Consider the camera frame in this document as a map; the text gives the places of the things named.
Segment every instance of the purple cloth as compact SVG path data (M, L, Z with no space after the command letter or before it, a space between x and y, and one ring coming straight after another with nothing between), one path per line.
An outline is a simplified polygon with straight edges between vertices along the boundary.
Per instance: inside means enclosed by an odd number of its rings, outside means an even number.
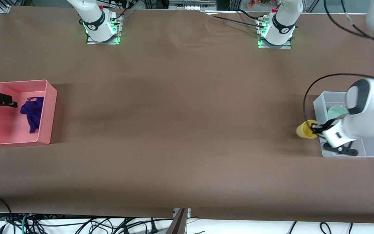
M28 124L30 125L30 133L34 133L40 127L41 111L43 110L44 97L29 97L28 101L22 105L21 114L27 115Z

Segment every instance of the light green bowl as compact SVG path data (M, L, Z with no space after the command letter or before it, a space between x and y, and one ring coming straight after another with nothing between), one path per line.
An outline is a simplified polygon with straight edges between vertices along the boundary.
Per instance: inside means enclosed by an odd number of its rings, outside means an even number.
M349 111L342 106L332 106L327 111L328 119L335 119L343 114L349 114Z

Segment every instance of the clear plastic bin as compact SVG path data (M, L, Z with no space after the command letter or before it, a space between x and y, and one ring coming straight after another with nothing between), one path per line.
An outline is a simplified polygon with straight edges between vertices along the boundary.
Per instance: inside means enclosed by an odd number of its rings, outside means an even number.
M343 106L347 108L345 101L346 92L323 92L314 101L314 111L316 112L316 120L319 124L324 124L328 121L327 111L332 106ZM319 138L320 145L325 142L324 139ZM352 148L358 150L357 156L341 155L335 152L321 149L324 157L339 157L339 158L374 158L374 138L358 139L353 142Z

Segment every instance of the table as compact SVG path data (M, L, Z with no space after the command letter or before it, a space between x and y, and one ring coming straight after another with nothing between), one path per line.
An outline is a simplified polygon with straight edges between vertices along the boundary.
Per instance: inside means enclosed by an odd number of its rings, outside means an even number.
M250 26L137 10L120 45L86 45L78 19L49 7L0 15L0 82L58 90L52 144L0 148L13 212L374 222L374 159L323 158L317 139L295 135L312 81L374 75L373 41L307 14L291 50L258 49ZM310 101L355 80L324 80Z

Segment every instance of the green cable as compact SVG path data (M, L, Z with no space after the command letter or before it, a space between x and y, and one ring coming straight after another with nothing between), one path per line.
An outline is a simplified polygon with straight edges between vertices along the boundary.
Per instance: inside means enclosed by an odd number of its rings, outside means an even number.
M22 222L21 222L21 231L22 231L22 234L25 234L24 225L25 225L25 219L27 218L27 215L28 214L25 214L24 217L22 218Z

